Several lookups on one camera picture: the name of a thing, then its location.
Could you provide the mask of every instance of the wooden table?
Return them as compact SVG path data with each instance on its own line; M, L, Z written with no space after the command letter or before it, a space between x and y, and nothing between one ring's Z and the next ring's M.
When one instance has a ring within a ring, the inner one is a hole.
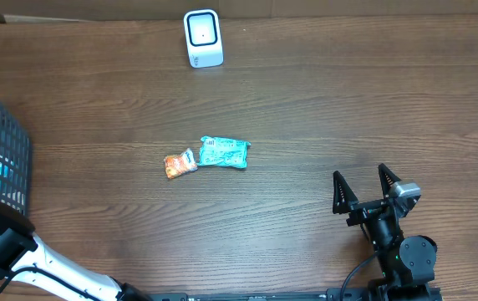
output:
M180 21L0 25L0 100L34 142L30 218L54 249L148 292L340 286L372 253L332 214L377 165L422 187L401 221L439 245L445 300L478 299L478 16L223 20L192 69ZM248 168L173 181L203 135ZM377 264L350 286L378 277ZM12 283L0 300L55 300Z

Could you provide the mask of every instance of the teal snack package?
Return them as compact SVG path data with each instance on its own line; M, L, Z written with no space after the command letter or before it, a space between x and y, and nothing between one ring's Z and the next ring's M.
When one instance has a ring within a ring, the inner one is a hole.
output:
M250 142L203 136L198 166L231 166L247 168L247 147Z

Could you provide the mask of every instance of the white device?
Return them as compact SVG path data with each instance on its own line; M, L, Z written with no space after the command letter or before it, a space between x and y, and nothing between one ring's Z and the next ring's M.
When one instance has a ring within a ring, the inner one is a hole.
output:
M218 66L224 61L219 17L211 9L188 12L183 17L187 52L193 68Z

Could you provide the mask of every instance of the basket mesh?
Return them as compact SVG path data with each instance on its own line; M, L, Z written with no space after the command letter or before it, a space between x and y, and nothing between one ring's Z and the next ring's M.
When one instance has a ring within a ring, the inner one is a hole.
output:
M0 202L25 215L30 163L28 134L0 103Z

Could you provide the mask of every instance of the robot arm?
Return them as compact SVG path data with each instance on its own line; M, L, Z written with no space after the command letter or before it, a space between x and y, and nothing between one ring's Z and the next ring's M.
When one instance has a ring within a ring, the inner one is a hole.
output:
M48 247L36 234L33 234L33 239L37 243L37 249L26 252L11 267L13 272L17 272L21 268L39 268L98 300L118 300L122 289L111 277L91 272L72 262ZM13 281L34 285L66 300L78 300L81 298L81 294L41 273L34 273L32 271L21 272L14 276Z
M29 283L66 300L147 301L129 284L89 271L55 252L34 233L31 222L0 203L0 280Z
M375 254L360 263L342 288L320 293L231 294L187 296L185 293L145 294L113 278L80 267L48 247L31 222L0 202L0 280L7 279L0 293L13 281L29 283L66 300L93 301L431 301L441 300L434 280L437 247L428 237L404 237L399 219L406 217L420 199L420 188L401 181L385 165L379 166L383 198L360 203L343 176L333 174L333 213L348 213L348 226L360 225ZM377 258L384 278L367 288L346 285L363 265Z

